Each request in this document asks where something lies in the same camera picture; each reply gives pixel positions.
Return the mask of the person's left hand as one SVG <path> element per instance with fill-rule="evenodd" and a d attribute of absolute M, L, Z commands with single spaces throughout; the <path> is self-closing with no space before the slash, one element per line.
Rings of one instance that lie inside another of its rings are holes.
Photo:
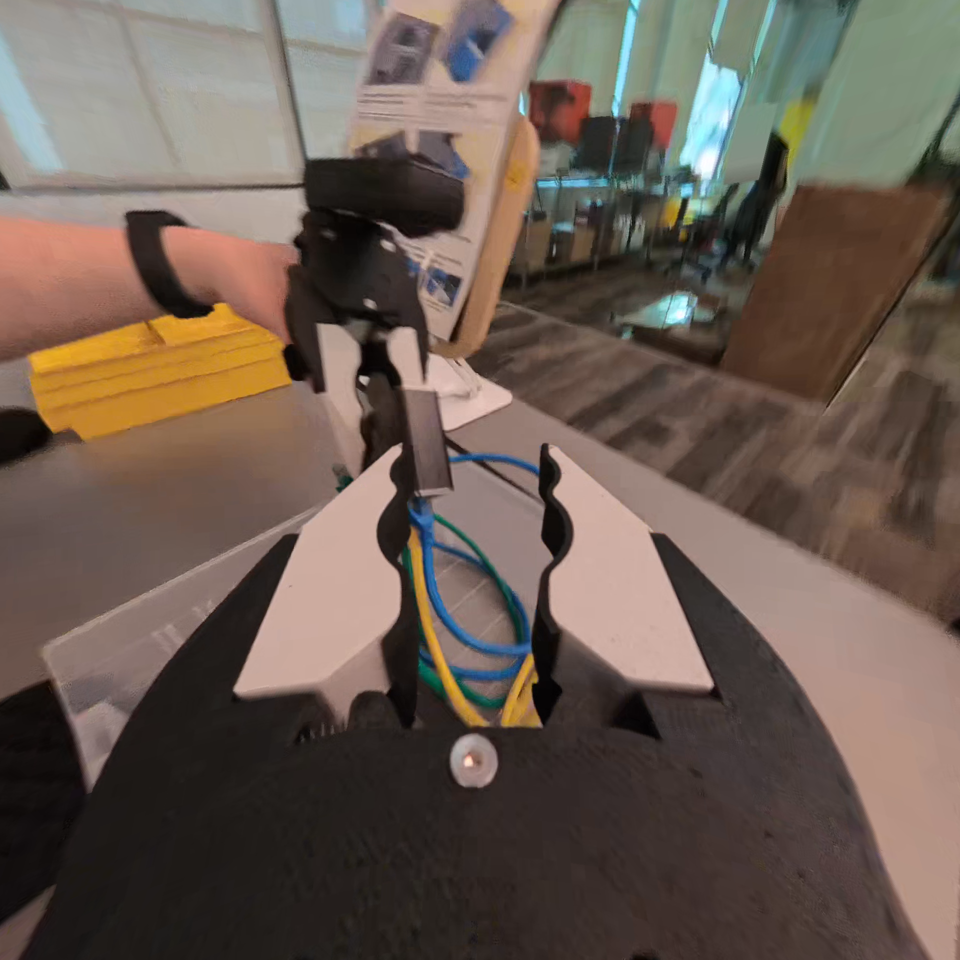
<path fill-rule="evenodd" d="M 187 226 L 167 226 L 162 243 L 186 295 L 224 305 L 240 318 L 290 342 L 284 316 L 289 269 L 299 262 L 293 245 L 258 242 Z"/>

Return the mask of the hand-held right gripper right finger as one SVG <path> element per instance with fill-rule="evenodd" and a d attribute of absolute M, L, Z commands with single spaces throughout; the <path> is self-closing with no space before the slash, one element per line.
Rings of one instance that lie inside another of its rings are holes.
<path fill-rule="evenodd" d="M 646 695 L 714 695 L 651 528 L 558 445 L 539 454 L 533 705 L 542 726 L 654 728 Z"/>

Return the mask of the clear acrylic box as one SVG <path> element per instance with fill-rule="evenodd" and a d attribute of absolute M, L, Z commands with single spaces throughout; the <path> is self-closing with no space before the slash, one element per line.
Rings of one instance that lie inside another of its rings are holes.
<path fill-rule="evenodd" d="M 458 626 L 477 642 L 518 642 L 504 592 L 479 547 L 517 596 L 532 624 L 537 584 L 547 562 L 543 509 L 521 486 L 534 477 L 498 463 L 453 466 L 455 489 L 433 507 L 437 591 Z M 227 550 L 147 593 L 52 640 L 43 660 L 74 738 L 86 791 L 101 774 L 122 731 L 174 654 L 285 535 L 299 533 L 320 508 Z"/>

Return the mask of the black computer monitor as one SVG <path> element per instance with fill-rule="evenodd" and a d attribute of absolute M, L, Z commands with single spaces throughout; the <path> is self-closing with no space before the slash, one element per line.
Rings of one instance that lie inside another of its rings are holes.
<path fill-rule="evenodd" d="M 652 131 L 644 120 L 627 119 L 619 131 L 616 167 L 622 175 L 662 174 L 666 153 L 652 144 Z"/>
<path fill-rule="evenodd" d="M 621 118 L 616 115 L 590 115 L 584 118 L 577 148 L 571 155 L 570 168 L 597 178 L 610 174 L 620 126 Z"/>

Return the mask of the cluttered office desk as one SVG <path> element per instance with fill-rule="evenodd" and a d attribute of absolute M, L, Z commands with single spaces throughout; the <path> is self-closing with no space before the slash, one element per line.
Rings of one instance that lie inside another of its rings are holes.
<path fill-rule="evenodd" d="M 508 278 L 527 286 L 625 259 L 648 269 L 680 270 L 713 249 L 737 192 L 737 185 L 682 175 L 540 178 Z"/>

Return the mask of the black wristband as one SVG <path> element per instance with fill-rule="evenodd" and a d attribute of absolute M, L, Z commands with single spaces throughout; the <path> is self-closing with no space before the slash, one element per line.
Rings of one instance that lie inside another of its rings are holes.
<path fill-rule="evenodd" d="M 163 246 L 166 229 L 190 228 L 166 210 L 126 211 L 126 241 L 140 281 L 164 315 L 188 320 L 210 315 L 213 303 L 203 303 L 186 292 Z"/>

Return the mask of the black network switch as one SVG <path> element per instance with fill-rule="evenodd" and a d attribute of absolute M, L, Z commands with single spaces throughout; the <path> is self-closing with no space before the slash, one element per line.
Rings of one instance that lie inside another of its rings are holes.
<path fill-rule="evenodd" d="M 444 496 L 453 490 L 453 480 L 438 396 L 426 388 L 402 388 L 400 396 L 414 496 L 427 500 Z"/>

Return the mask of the person's left forearm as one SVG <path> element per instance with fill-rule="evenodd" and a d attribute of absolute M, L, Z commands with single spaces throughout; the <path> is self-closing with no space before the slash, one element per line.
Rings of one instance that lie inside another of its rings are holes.
<path fill-rule="evenodd" d="M 161 315 L 125 230 L 2 218 L 2 362 Z"/>

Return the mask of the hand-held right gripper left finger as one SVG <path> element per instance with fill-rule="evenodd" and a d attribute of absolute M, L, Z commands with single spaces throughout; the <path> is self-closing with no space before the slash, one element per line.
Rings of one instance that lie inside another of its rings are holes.
<path fill-rule="evenodd" d="M 418 615 L 402 563 L 412 482 L 399 443 L 303 526 L 234 683 L 240 700 L 309 694 L 346 726 L 356 698 L 375 693 L 415 725 Z"/>

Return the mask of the wooden backing board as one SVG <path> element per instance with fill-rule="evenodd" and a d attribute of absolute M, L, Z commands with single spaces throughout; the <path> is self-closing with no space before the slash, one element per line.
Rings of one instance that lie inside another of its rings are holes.
<path fill-rule="evenodd" d="M 435 354 L 452 361 L 466 360 L 486 341 L 534 194 L 540 162 L 538 133 L 529 119 L 518 115 L 469 295 L 454 335 L 447 343 L 435 346 Z"/>

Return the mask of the yellow sign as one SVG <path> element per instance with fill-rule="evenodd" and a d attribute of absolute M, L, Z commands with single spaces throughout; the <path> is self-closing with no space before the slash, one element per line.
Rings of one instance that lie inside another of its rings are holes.
<path fill-rule="evenodd" d="M 786 104 L 777 133 L 789 152 L 796 152 L 802 144 L 816 106 L 815 99 L 806 97 L 794 99 Z"/>

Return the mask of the black rounded object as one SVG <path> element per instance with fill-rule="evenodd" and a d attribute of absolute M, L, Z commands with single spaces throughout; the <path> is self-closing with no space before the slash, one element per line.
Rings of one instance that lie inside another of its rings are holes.
<path fill-rule="evenodd" d="M 1 467 L 16 463 L 42 449 L 54 437 L 42 416 L 32 409 L 1 409 Z"/>

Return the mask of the brown wooden panel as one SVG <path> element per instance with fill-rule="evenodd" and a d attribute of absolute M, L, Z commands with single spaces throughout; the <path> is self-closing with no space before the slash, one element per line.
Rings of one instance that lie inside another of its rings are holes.
<path fill-rule="evenodd" d="M 943 236 L 950 208 L 944 187 L 798 186 L 721 369 L 830 402 Z"/>

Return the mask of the dark cloth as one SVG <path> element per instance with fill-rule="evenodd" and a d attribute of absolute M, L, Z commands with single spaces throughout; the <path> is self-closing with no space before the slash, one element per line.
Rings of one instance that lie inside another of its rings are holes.
<path fill-rule="evenodd" d="M 52 886 L 87 798 L 52 684 L 1 702 L 1 922 Z"/>

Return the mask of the red wall poster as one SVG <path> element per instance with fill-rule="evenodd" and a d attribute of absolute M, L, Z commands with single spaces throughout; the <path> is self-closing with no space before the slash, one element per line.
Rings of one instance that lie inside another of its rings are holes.
<path fill-rule="evenodd" d="M 630 105 L 630 121 L 644 120 L 652 132 L 652 144 L 658 151 L 668 152 L 676 127 L 679 106 L 673 100 L 634 101 Z"/>
<path fill-rule="evenodd" d="M 535 80 L 530 83 L 527 117 L 542 146 L 575 147 L 590 116 L 593 87 L 578 79 Z"/>

